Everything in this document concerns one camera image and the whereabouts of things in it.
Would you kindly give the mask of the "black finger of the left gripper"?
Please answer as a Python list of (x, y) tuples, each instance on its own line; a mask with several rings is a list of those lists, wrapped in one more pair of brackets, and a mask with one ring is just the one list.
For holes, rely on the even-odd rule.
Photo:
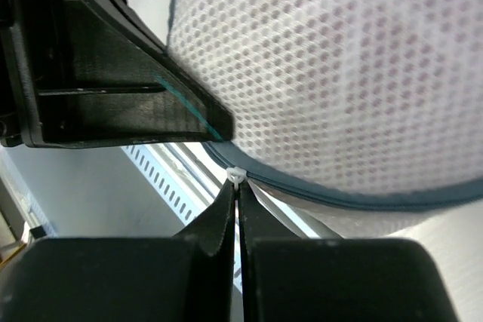
[(127, 0), (1, 0), (1, 144), (229, 141), (232, 114)]

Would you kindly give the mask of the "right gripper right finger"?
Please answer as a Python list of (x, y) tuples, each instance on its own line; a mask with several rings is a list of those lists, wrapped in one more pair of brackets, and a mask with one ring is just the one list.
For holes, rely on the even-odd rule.
[(433, 258), (399, 238), (304, 239), (237, 195), (247, 321), (455, 321)]

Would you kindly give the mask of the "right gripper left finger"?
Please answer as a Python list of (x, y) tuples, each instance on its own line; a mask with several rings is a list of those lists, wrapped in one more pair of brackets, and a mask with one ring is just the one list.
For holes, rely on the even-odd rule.
[(43, 238), (1, 273), (3, 321), (228, 321), (235, 188), (169, 238)]

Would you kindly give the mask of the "white mesh bag blue zipper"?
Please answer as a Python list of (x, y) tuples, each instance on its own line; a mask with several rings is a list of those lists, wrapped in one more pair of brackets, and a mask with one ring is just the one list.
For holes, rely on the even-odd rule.
[(232, 113), (212, 159), (339, 235), (482, 198), (482, 0), (171, 0), (168, 53)]

